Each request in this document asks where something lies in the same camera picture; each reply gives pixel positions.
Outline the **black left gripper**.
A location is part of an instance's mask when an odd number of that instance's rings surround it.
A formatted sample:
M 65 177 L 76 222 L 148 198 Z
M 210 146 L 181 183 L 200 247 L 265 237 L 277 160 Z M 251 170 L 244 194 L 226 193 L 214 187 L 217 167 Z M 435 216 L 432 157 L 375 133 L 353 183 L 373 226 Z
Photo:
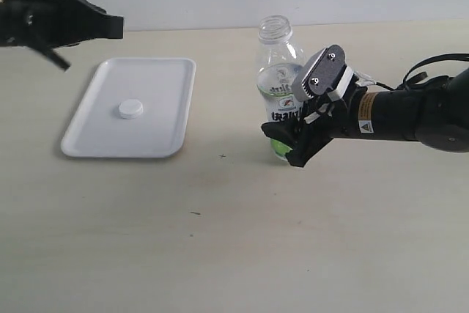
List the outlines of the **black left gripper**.
M 124 37 L 124 18 L 108 14 L 87 0 L 1 0 L 1 47 L 22 46 L 19 40 L 22 27 L 29 29 L 36 13 L 50 10 L 58 1 L 54 46 L 26 45 L 26 48 L 60 70 L 68 71 L 70 62 L 56 51 L 57 48 L 94 39 L 121 40 Z

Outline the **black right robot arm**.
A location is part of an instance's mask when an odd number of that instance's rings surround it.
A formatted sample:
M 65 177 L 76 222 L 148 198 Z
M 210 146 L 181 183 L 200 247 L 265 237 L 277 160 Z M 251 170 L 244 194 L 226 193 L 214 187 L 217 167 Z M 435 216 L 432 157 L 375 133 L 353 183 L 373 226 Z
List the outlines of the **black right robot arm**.
M 349 88 L 324 109 L 306 102 L 299 117 L 266 122 L 261 129 L 288 146 L 285 158 L 296 167 L 305 166 L 333 139 L 418 142 L 444 152 L 467 152 L 468 71 L 410 89 Z

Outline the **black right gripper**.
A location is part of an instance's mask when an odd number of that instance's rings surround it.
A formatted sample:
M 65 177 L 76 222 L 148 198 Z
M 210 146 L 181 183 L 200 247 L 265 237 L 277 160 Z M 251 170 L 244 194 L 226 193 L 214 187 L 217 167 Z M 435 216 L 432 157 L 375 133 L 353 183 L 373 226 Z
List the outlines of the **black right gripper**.
M 287 145 L 290 166 L 304 167 L 308 161 L 333 139 L 358 139 L 358 106 L 367 88 L 354 88 L 345 95 L 345 100 L 332 103 L 330 113 L 323 113 L 311 123 L 290 118 L 262 124 L 266 137 Z

